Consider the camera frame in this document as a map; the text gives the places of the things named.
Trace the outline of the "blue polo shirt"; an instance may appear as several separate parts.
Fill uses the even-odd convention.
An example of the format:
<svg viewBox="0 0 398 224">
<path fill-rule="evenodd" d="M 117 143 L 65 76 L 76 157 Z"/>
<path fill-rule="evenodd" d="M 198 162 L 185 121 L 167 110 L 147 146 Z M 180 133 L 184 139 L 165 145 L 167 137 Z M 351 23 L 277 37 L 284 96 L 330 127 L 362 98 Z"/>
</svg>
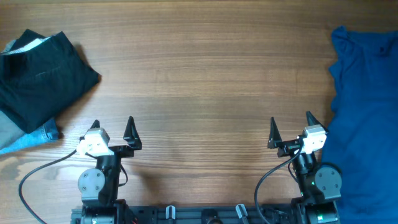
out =
<svg viewBox="0 0 398 224">
<path fill-rule="evenodd" d="M 336 95 L 322 150 L 342 171 L 343 223 L 397 222 L 397 33 L 339 27 L 331 40 Z"/>
</svg>

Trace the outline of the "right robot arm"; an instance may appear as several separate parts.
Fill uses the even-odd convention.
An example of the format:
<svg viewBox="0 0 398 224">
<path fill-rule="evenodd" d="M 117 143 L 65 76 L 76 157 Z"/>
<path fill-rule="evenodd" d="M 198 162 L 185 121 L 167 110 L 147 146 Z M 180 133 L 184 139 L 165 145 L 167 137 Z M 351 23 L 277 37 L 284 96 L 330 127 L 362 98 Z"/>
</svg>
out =
<svg viewBox="0 0 398 224">
<path fill-rule="evenodd" d="M 328 130 L 311 112 L 306 112 L 308 126 L 295 139 L 283 141 L 274 118 L 271 118 L 269 149 L 278 149 L 278 157 L 289 157 L 301 196 L 291 201 L 296 223 L 339 223 L 336 201 L 341 198 L 342 171 L 332 163 L 317 161 L 315 152 L 322 149 Z"/>
</svg>

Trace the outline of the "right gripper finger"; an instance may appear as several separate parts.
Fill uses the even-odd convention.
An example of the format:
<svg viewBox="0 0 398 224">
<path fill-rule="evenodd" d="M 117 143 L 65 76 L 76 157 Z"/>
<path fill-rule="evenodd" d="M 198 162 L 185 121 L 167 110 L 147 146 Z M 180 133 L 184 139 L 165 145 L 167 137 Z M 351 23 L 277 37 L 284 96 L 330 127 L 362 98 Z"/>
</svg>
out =
<svg viewBox="0 0 398 224">
<path fill-rule="evenodd" d="M 321 124 L 321 122 L 319 122 L 319 120 L 317 120 L 316 117 L 314 117 L 314 115 L 312 115 L 310 111 L 306 111 L 306 117 L 309 126 L 320 125 L 325 130 L 326 133 L 329 132 L 329 130 L 323 124 Z"/>
<path fill-rule="evenodd" d="M 274 117 L 270 119 L 270 133 L 267 147 L 269 149 L 275 149 L 281 147 L 282 138 L 280 136 L 279 130 L 277 128 Z"/>
</svg>

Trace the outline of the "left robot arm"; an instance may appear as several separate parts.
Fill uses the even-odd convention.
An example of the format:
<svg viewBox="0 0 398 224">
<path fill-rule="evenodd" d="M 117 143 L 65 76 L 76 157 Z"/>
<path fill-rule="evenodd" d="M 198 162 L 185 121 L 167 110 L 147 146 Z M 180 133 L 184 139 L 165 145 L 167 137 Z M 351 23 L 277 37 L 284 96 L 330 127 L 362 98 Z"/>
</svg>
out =
<svg viewBox="0 0 398 224">
<path fill-rule="evenodd" d="M 142 149 L 134 118 L 129 117 L 121 146 L 109 146 L 110 137 L 96 120 L 80 138 L 77 152 L 81 156 L 96 159 L 96 167 L 84 171 L 78 179 L 78 189 L 83 203 L 80 211 L 74 211 L 72 223 L 79 224 L 127 224 L 137 223 L 138 218 L 124 199 L 118 199 L 121 172 L 125 172 L 121 160 L 133 157 Z"/>
</svg>

